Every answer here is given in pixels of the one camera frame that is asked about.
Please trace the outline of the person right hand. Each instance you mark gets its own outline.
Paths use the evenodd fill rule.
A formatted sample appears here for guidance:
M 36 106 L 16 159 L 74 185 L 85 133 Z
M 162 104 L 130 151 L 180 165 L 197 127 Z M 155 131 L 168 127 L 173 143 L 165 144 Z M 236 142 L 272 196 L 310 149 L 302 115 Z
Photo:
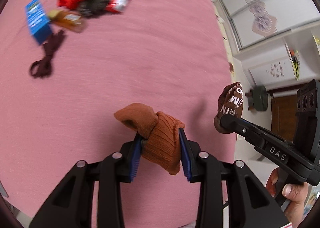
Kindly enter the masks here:
M 266 189 L 274 197 L 276 195 L 276 182 L 278 181 L 278 168 L 274 169 L 266 183 Z M 293 227 L 298 225 L 303 220 L 304 202 L 308 196 L 309 185 L 286 184 L 282 190 L 282 195 L 291 201 L 285 210 L 285 216 L 292 223 Z

